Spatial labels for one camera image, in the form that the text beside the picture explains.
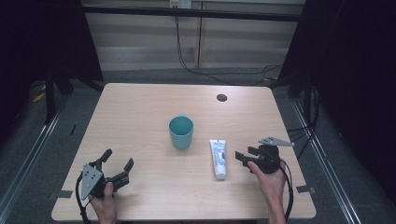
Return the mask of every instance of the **cable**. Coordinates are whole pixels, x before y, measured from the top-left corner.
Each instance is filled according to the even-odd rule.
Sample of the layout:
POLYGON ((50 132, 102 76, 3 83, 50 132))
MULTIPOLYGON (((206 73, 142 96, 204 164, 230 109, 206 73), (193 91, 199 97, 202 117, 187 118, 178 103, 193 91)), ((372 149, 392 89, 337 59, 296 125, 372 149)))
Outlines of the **cable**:
POLYGON ((87 207, 88 206, 88 204, 90 204, 91 203, 91 201, 93 200, 93 196, 90 198, 90 200, 85 204, 85 207, 87 207))
POLYGON ((321 100, 318 97, 317 90, 315 88, 313 88, 313 91, 314 91, 314 103, 313 104, 314 104, 314 107, 315 107, 315 116, 314 116, 314 120, 312 121, 311 130, 309 130, 309 128, 307 129, 307 130, 309 130, 308 131, 309 137, 308 137, 308 140, 306 140, 306 142, 305 142, 305 144, 303 146, 303 149, 301 149, 300 153, 298 154, 297 161, 303 155, 306 147, 308 146, 309 141, 311 141, 312 136, 315 134, 315 129, 316 129, 317 122, 318 122, 319 106, 320 106, 321 100))
POLYGON ((308 128, 310 128, 310 126, 305 126, 303 128, 296 128, 296 129, 287 129, 286 132, 291 133, 291 132, 303 131, 308 128))
POLYGON ((231 86, 240 86, 240 85, 237 85, 237 84, 234 84, 234 83, 230 83, 230 82, 221 80, 221 79, 219 79, 219 78, 217 78, 217 77, 213 77, 213 76, 218 76, 218 75, 259 75, 259 74, 263 74, 263 77, 262 77, 261 80, 255 82, 255 83, 253 83, 253 84, 248 85, 248 86, 256 86, 256 85, 262 83, 262 82, 266 79, 266 75, 265 75, 266 72, 269 72, 269 71, 271 71, 271 70, 274 70, 275 68, 277 68, 277 67, 279 67, 279 66, 282 65, 282 64, 270 64, 270 65, 265 66, 265 67, 262 69, 262 71, 260 71, 260 72, 251 72, 251 73, 236 73, 236 72, 231 72, 231 73, 203 73, 203 72, 195 72, 195 71, 192 71, 192 70, 184 63, 183 55, 182 55, 182 53, 181 53, 180 35, 179 35, 179 29, 178 29, 178 17, 175 17, 175 22, 176 22, 176 29, 177 29, 177 55, 178 55, 178 60, 179 60, 179 62, 180 62, 180 64, 181 64, 181 66, 182 66, 185 70, 187 70, 187 71, 189 71, 189 72, 191 72, 191 73, 193 73, 193 74, 195 74, 195 75, 211 77, 211 78, 215 79, 216 81, 219 81, 219 82, 222 82, 222 83, 231 85, 231 86))
POLYGON ((298 137, 296 137, 296 138, 294 138, 293 140, 291 140, 291 142, 296 142, 297 140, 299 140, 299 139, 301 139, 301 138, 303 138, 304 136, 306 136, 306 129, 305 130, 301 130, 300 132, 298 132, 298 133, 295 133, 295 134, 291 134, 290 135, 290 138, 292 138, 292 137, 294 137, 294 136, 296 136, 296 135, 299 135, 298 137))
POLYGON ((81 179, 82 179, 82 172, 81 174, 79 174, 79 177, 77 178, 77 182, 76 182, 76 199, 77 199, 80 215, 82 216, 82 220, 84 221, 85 224, 92 224, 87 217, 87 211, 86 211, 87 207, 82 206, 81 200, 79 199, 78 186, 79 186, 79 182, 81 182, 81 179))
POLYGON ((288 221, 290 212, 291 212, 291 208, 293 207, 293 202, 294 202, 293 184, 292 184, 292 180, 291 180, 291 171, 290 171, 288 164, 284 160, 281 160, 281 161, 283 161, 283 163, 285 163, 286 167, 288 167, 289 176, 290 176, 290 178, 289 178, 288 175, 286 174, 285 170, 279 166, 279 170, 285 176, 286 182, 288 183, 288 188, 289 188, 289 204, 288 204, 288 208, 286 209, 286 213, 285 213, 285 219, 286 219, 286 221, 288 221))

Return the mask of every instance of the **metal rail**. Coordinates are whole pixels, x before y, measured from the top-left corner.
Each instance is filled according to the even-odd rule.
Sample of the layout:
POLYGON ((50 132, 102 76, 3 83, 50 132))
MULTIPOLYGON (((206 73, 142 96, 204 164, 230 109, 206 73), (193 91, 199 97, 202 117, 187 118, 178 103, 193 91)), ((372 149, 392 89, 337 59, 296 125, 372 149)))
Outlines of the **metal rail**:
POLYGON ((35 144, 30 150, 29 155, 22 164, 21 169, 18 171, 17 175, 8 186, 6 193, 0 201, 0 224, 6 223, 9 213, 11 212, 15 202, 18 200, 23 186, 25 185, 30 173, 32 173, 35 163, 43 151, 47 141, 49 140, 56 124, 58 123, 60 114, 64 110, 67 102, 68 97, 64 97, 53 119, 50 121, 50 123, 44 125, 44 128, 35 141, 35 144))
POLYGON ((147 16, 177 16, 194 18, 216 18, 216 19, 236 19, 252 21, 292 21, 297 22, 302 19, 295 14, 275 14, 258 12, 239 12, 222 11, 207 9, 186 9, 186 8, 167 8, 167 7, 120 7, 107 5, 82 4, 74 5, 55 5, 55 4, 34 4, 38 10, 86 12, 102 14, 124 14, 124 15, 147 15, 147 16))
MULTIPOLYGON (((302 106, 300 105, 299 102, 296 101, 292 101, 292 102, 301 124, 303 125, 303 127, 307 127, 308 124, 304 119, 304 111, 302 106)), ((332 168, 332 164, 330 163, 317 136, 315 135, 314 132, 310 131, 309 129, 305 129, 305 130, 308 138, 312 136, 310 140, 311 146, 314 149, 314 152, 318 158, 320 166, 327 177, 327 180, 332 188, 332 192, 334 193, 337 202, 340 204, 341 210, 343 211, 347 222, 351 224, 355 224, 355 223, 361 224, 361 220, 359 219, 355 206, 349 200, 349 197, 347 196, 347 192, 345 191, 340 180, 338 179, 337 174, 332 168)))

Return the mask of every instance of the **round hole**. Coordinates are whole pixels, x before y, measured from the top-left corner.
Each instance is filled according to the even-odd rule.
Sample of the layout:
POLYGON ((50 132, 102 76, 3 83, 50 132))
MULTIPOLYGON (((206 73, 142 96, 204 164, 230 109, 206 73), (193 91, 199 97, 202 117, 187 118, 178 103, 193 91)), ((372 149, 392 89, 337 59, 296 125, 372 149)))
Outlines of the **round hole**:
POLYGON ((224 94, 219 94, 217 98, 218 98, 218 101, 220 101, 220 102, 227 101, 227 96, 224 94))

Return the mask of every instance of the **wall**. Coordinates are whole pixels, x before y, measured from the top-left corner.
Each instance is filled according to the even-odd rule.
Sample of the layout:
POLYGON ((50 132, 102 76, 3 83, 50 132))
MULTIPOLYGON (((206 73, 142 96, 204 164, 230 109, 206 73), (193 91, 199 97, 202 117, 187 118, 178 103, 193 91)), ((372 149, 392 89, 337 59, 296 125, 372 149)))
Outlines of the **wall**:
MULTIPOLYGON (((301 0, 277 2, 193 1, 192 8, 299 15, 304 5, 301 0)), ((164 0, 82 3, 169 7, 169 1, 164 0)), ((174 17, 91 13, 86 17, 102 70, 181 67, 174 17)), ((178 18, 178 22, 181 53, 188 67, 264 67, 283 63, 296 27, 296 22, 281 21, 178 18)))

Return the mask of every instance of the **hand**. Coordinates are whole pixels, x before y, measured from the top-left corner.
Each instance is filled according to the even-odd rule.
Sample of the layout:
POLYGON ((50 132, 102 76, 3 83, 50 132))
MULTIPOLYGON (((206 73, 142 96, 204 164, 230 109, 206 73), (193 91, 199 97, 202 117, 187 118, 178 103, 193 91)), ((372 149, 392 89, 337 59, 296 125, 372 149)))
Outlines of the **hand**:
MULTIPOLYGON (((285 169, 285 164, 283 162, 280 164, 285 169)), ((286 223, 283 211, 283 189, 285 188, 286 177, 282 171, 277 170, 275 173, 267 175, 253 161, 249 161, 247 165, 259 180, 260 189, 268 207, 269 222, 286 223)))
POLYGON ((100 224, 117 222, 116 203, 113 199, 113 183, 108 182, 105 187, 105 198, 92 198, 90 195, 91 205, 98 216, 100 224))

